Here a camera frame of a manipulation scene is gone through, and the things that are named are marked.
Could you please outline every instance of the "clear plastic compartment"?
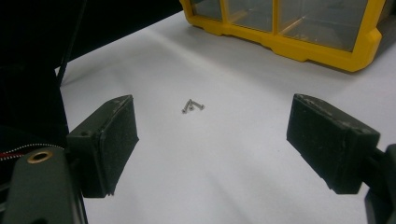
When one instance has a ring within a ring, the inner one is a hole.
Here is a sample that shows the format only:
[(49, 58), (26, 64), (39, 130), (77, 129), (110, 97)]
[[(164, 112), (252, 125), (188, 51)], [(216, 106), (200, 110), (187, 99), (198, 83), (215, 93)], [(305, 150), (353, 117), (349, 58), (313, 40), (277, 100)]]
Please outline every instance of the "clear plastic compartment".
[(194, 15), (221, 21), (220, 0), (190, 0)]
[(272, 0), (228, 0), (227, 3), (230, 23), (264, 32), (272, 31)]
[(368, 0), (279, 0), (278, 30), (288, 37), (352, 51)]

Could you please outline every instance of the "metal screw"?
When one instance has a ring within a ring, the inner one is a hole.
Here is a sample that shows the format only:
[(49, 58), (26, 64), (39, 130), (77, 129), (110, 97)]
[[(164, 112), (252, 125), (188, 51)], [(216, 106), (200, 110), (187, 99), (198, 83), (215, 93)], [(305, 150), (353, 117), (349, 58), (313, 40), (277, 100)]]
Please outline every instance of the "metal screw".
[(205, 108), (204, 105), (200, 105), (200, 104), (196, 103), (195, 101), (191, 101), (191, 103), (192, 103), (193, 105), (198, 106), (201, 110), (203, 110), (203, 109)]
[(190, 99), (190, 106), (189, 106), (189, 110), (194, 110), (194, 106), (192, 105), (192, 99)]
[(181, 112), (183, 114), (187, 114), (187, 110), (188, 110), (189, 106), (191, 106), (191, 99), (186, 103), (186, 105), (184, 106), (184, 109), (182, 109)]

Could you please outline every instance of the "small screw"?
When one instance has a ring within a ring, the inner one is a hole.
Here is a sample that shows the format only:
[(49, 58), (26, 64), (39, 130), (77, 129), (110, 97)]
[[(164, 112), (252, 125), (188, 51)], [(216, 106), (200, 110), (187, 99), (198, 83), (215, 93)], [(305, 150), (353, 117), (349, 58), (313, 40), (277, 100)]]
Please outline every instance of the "small screw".
[(196, 103), (195, 101), (191, 101), (191, 103), (192, 103), (193, 105), (198, 106), (201, 110), (203, 110), (203, 109), (205, 108), (204, 105), (200, 105), (200, 104)]
[(189, 106), (191, 106), (191, 100), (189, 100), (189, 101), (186, 103), (186, 105), (184, 106), (184, 109), (182, 109), (181, 112), (182, 112), (183, 114), (187, 114), (187, 110), (188, 110)]
[(189, 110), (194, 110), (194, 106), (192, 105), (192, 99), (190, 99)]

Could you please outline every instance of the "white table surface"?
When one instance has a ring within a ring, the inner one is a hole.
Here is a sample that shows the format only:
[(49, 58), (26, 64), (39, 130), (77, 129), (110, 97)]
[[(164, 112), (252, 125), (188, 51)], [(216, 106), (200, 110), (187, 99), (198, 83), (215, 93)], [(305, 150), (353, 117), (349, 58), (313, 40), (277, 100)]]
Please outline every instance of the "white table surface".
[[(182, 12), (71, 62), (70, 130), (132, 94), (140, 141), (115, 196), (85, 199), (90, 223), (366, 223), (286, 140), (294, 93), (323, 99), (396, 142), (396, 45), (350, 75), (190, 26)], [(182, 114), (189, 100), (205, 105)]]

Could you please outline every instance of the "yellow organizer box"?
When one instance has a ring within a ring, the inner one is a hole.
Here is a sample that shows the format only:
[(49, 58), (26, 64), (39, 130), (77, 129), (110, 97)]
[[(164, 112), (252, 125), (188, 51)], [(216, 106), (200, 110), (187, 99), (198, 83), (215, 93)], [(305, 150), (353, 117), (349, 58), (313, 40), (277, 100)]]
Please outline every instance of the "yellow organizer box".
[(350, 72), (375, 57), (377, 25), (395, 0), (180, 0), (187, 21), (214, 35), (234, 35), (304, 62)]

